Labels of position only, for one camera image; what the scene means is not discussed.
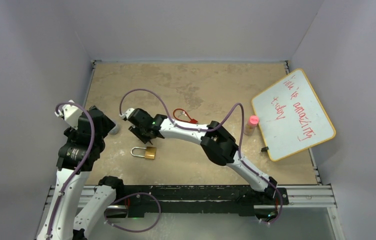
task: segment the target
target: wooden table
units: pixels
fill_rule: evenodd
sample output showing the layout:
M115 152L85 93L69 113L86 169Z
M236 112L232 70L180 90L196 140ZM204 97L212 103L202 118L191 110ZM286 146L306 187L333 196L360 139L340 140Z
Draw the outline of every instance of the wooden table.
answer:
M96 65L86 107L96 105L121 130L108 135L106 148L87 181L96 185L104 176L117 176L129 185L208 185L246 184L229 167L218 166L206 157L203 149L177 139L157 138L155 160L133 157L133 147L144 144L128 131L130 123L119 117L122 96L135 88L156 92L169 111L185 109L201 124L222 121L231 107L240 102L245 117L253 115L251 99L286 75L282 63L99 63ZM150 115L165 114L155 96L137 91L129 94L122 110L142 108ZM224 127L239 140L241 111L236 109ZM299 152L278 162L270 161L261 152L264 143L257 128L252 136L244 136L242 152L260 170L274 177L279 184L317 184L309 152Z

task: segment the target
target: brass padlock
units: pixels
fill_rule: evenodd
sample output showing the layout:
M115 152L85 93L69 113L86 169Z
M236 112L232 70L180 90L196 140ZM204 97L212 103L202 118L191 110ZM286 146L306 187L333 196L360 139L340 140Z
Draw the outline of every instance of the brass padlock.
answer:
M136 155L134 154L134 149L145 149L145 155ZM139 157L139 158L145 158L145 159L155 159L156 158L156 149L153 146L147 146L147 147L138 147L135 146L130 150L130 154L134 157Z

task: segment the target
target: bottle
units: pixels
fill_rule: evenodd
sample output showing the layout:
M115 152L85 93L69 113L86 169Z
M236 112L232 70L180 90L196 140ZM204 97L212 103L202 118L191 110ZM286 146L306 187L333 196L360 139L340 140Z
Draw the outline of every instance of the bottle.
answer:
M259 117L258 116L250 116L247 123L244 127L244 134L247 136L251 136L256 128L257 124L259 124Z

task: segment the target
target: yellow frame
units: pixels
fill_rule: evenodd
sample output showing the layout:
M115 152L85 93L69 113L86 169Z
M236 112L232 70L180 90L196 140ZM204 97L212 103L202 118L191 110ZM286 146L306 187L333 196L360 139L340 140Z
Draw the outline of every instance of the yellow frame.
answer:
M315 143L315 144L313 144L313 145L310 145L310 146L308 146L308 147L305 147L305 148L303 148L303 149L301 149L301 150L298 150L298 151L296 151L296 152L293 152L293 153L291 153L291 154L289 154L289 155L286 155L286 156L284 156L284 157L281 157L281 158L279 158L279 159L273 159L272 156L271 156L271 153L268 151L267 154L269 155L269 158L270 158L270 160L271 160L272 162L277 162L277 161L279 161L279 160L281 160L281 159L287 158L287 157L289 157L289 156L291 156L291 155L294 155L294 154L296 154L296 153L299 153L299 152L301 152L301 151L303 151L303 150L309 149L309 148L314 147L314 146L316 146L316 145L318 145L318 144L321 144L321 143L324 143L324 142L326 142L326 141L329 141L329 140L333 139L333 138L335 137L335 135L337 134L337 131L335 130L333 123L331 122L330 118L328 117L328 114L327 114L327 112L325 111L324 106L322 106L322 103L321 103L321 101L319 100L318 95L316 95L315 90L313 89L312 85L310 84L310 81L309 81L309 79L308 79L308 77L307 77L305 71L304 71L303 69L301 69L301 68L297 68L297 69L295 69L294 71L290 72L288 75L286 75L285 77L281 78L280 80L278 80L277 82L275 82L274 84L272 84L271 86L269 86L268 88L266 88L265 90L261 91L259 94L255 95L255 96L251 99L251 105L253 106L254 114L257 116L256 110L255 110L254 105L253 105L253 99L255 99L255 98L256 98L257 96L259 96L260 94L266 92L268 89L270 89L271 87L273 87L275 84L277 84L277 83L279 83L280 81L284 80L286 77L290 76L291 74L293 74L293 73L294 73L295 71L297 71L297 70L300 70L300 71L303 73L304 77L306 78L306 81L307 81L308 85L310 86L310 89L311 89L311 91L313 92L314 96L316 97L317 102L319 103L320 107L322 108L323 113L325 113L326 119L328 119L328 122L329 122L329 124L331 125L331 128L332 128L334 134L332 135L332 137L330 137L330 138L328 138L328 139L325 139L325 140L323 140L323 141L320 141L320 142L318 142L318 143ZM260 126L260 121L258 122L258 127L259 127L259 129L260 129L261 136L263 137L264 146L267 147L268 144L266 143L265 135L263 135L262 127Z

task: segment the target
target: red wire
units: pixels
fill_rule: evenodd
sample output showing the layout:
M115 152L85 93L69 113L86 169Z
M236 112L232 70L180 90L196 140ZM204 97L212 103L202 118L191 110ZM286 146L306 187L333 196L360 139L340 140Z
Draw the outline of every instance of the red wire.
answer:
M175 115L176 111L178 111L178 110L184 112L185 115L189 118L189 121L185 121L185 120L179 119L179 118ZM188 115L188 112L185 111L185 110L182 109L182 108L176 108L176 109L173 111L173 117L174 117L176 120L181 121L181 122L185 122L185 123L190 123L190 124L196 124L196 123L198 123L197 120L195 120L194 118L191 118L190 115Z

